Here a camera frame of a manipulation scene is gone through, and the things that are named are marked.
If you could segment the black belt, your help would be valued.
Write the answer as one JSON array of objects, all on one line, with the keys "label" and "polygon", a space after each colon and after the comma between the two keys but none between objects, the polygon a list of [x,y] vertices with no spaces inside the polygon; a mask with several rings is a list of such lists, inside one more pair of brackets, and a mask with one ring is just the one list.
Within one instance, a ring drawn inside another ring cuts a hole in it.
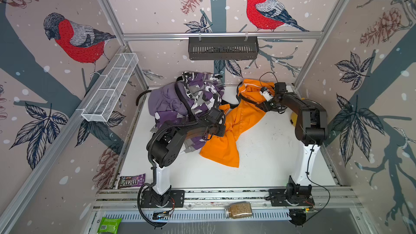
[{"label": "black belt", "polygon": [[146,94],[151,93],[151,92],[152,92],[152,90],[147,90],[147,91],[143,91],[142,93],[140,93],[140,94],[138,95],[138,97],[136,98],[135,105],[136,105],[136,106],[139,106],[140,99],[141,99],[143,96],[145,96]]},{"label": "black belt", "polygon": [[175,81],[175,90],[188,111],[188,120],[195,121],[209,112],[211,95],[206,96],[206,74],[185,71]]},{"label": "black belt", "polygon": [[[267,101],[264,101],[264,102],[262,102],[262,103],[257,103],[257,102],[255,102],[255,101],[253,101],[253,100],[250,100],[250,99],[248,99],[247,97],[244,97],[239,91],[238,91],[238,89],[239,89],[239,87],[241,86],[243,84],[243,82],[240,82],[239,84],[238,84],[238,86],[237,86],[237,89],[236,89],[236,99],[237,99],[237,101],[238,101],[238,105],[241,103],[241,101],[245,101],[245,102],[247,102],[247,103],[250,103],[250,104],[253,104],[255,107],[257,107],[258,109],[260,109],[260,110],[262,110],[262,111],[264,111],[264,112],[268,112],[269,110],[268,110],[268,104],[267,104]],[[229,103],[229,102],[227,102],[227,101],[225,101],[225,100],[222,100],[221,101],[221,105],[230,105],[230,108],[236,108],[238,105],[237,104],[231,104],[231,103]]]}]

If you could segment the orange trousers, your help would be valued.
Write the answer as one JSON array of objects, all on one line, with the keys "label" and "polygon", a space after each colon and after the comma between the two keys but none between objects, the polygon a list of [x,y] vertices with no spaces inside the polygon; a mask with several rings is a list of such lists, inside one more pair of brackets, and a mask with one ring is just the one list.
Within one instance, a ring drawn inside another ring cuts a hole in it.
[{"label": "orange trousers", "polygon": [[[246,98],[262,103],[265,98],[260,94],[262,87],[267,87],[274,93],[272,82],[245,79],[238,91]],[[213,136],[206,142],[200,155],[206,159],[229,167],[239,167],[239,152],[237,141],[240,135],[255,126],[266,114],[253,104],[241,101],[236,108],[222,105],[220,109],[227,113],[226,130],[223,137]]]}]

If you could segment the purple camouflage trousers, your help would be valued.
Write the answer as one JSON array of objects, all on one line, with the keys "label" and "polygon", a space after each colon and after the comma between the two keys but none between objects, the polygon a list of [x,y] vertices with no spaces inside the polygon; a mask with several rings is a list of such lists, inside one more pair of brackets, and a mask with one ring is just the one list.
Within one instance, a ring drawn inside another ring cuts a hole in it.
[{"label": "purple camouflage trousers", "polygon": [[219,109],[224,94],[221,78],[220,74],[185,71],[176,82],[152,90],[148,109],[156,124],[151,132],[157,132],[165,122],[183,124],[218,113],[218,125],[213,126],[210,133],[185,140],[186,153],[203,148],[209,135],[219,135],[215,129],[223,133],[225,114]]}]

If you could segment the lilac purple trousers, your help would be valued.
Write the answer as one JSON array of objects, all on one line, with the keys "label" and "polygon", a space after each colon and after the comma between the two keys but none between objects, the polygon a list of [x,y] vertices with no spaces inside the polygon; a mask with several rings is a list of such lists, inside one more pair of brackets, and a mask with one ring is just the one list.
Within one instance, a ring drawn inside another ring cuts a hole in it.
[{"label": "lilac purple trousers", "polygon": [[164,122],[178,124],[188,116],[188,111],[177,95],[173,82],[152,90],[148,99],[149,114],[155,118],[156,128],[161,128]]}]

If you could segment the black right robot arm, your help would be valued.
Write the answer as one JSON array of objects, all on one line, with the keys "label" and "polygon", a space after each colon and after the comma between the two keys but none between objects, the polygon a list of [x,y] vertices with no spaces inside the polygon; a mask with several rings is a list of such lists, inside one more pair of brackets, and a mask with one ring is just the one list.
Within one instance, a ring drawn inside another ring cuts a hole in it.
[{"label": "black right robot arm", "polygon": [[293,125],[301,150],[295,175],[289,177],[284,195],[290,205],[298,205],[312,197],[311,176],[315,158],[328,138],[327,112],[317,102],[302,100],[295,93],[288,92],[283,82],[274,85],[274,93],[262,87],[260,94],[265,98],[265,102],[261,103],[264,111],[282,112],[290,109],[296,115]]}]

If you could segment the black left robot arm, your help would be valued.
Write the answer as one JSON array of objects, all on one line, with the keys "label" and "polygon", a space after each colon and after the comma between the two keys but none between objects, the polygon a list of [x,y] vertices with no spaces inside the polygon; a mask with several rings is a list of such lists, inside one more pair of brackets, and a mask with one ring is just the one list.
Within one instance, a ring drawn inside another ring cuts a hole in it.
[{"label": "black left robot arm", "polygon": [[186,122],[165,122],[147,144],[152,182],[140,187],[137,198],[141,217],[155,229],[163,228],[176,207],[184,204],[184,191],[172,190],[169,166],[178,158],[185,141],[195,137],[210,140],[225,134],[225,113],[213,108]]}]

